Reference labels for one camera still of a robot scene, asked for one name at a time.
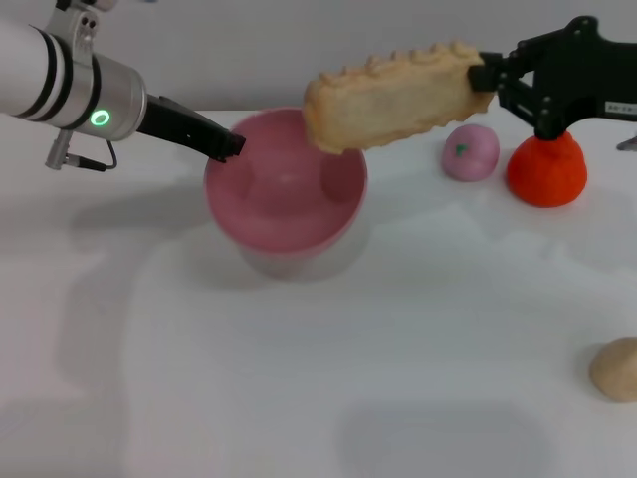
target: toy peach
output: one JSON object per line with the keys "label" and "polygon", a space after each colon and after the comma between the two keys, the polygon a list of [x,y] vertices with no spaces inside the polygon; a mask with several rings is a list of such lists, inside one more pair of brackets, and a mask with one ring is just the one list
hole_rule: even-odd
{"label": "toy peach", "polygon": [[447,138],[442,167],[459,181],[480,181],[494,172],[499,156],[500,142],[491,128],[465,124]]}

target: green led light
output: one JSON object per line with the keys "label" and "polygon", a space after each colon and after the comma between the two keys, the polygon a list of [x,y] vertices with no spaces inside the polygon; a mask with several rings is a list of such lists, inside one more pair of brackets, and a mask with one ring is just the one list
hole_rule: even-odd
{"label": "green led light", "polygon": [[110,113],[106,110],[97,110],[91,115],[91,123],[93,126],[106,126],[110,121]]}

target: bread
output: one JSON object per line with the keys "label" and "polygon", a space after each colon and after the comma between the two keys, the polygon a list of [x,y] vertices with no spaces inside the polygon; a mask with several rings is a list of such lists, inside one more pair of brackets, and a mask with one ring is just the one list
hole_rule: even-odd
{"label": "bread", "polygon": [[332,153],[369,149],[485,113],[494,94],[473,92],[467,76],[483,64],[475,48],[456,42],[321,74],[304,100],[310,141]]}

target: white wall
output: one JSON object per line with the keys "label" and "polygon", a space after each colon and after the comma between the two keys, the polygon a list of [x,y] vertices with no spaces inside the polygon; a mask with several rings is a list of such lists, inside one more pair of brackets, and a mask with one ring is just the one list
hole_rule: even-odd
{"label": "white wall", "polygon": [[[45,26],[55,0],[0,0],[0,14]],[[135,66],[155,94],[197,109],[297,105],[321,70],[369,54],[461,38],[510,51],[517,40],[594,14],[637,42],[636,0],[120,0],[101,53]]]}

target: toy tomato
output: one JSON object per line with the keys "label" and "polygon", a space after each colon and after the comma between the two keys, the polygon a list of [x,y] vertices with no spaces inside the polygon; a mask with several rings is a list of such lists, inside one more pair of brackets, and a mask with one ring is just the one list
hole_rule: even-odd
{"label": "toy tomato", "polygon": [[587,180],[584,153],[567,132],[554,141],[530,137],[511,156],[509,189],[535,207],[558,207],[574,201]]}

